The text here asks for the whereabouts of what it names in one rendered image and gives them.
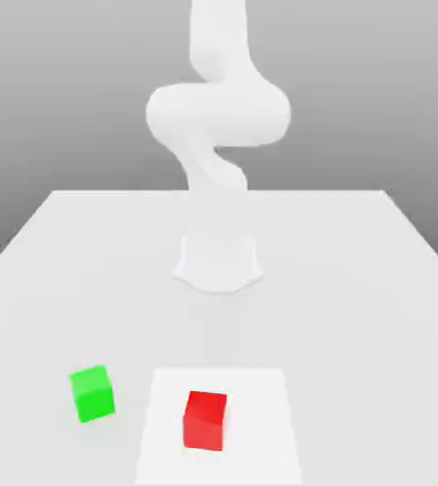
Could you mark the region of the small red cube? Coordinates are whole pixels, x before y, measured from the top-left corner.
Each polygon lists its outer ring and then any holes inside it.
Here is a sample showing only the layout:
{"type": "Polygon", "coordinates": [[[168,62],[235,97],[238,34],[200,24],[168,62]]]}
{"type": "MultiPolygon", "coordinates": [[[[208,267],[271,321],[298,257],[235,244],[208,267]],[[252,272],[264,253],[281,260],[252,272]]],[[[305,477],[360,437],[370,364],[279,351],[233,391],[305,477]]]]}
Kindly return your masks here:
{"type": "Polygon", "coordinates": [[[182,441],[186,448],[223,450],[223,421],[227,395],[191,390],[182,417],[182,441]]]}

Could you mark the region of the small green cube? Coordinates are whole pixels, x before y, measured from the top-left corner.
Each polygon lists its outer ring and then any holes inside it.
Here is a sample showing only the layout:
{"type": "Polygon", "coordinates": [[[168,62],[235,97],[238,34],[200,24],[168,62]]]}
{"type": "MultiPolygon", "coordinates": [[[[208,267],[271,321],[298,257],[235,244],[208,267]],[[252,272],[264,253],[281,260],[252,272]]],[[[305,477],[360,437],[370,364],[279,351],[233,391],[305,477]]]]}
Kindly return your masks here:
{"type": "Polygon", "coordinates": [[[102,364],[73,372],[69,380],[80,423],[115,413],[112,383],[102,364]]]}

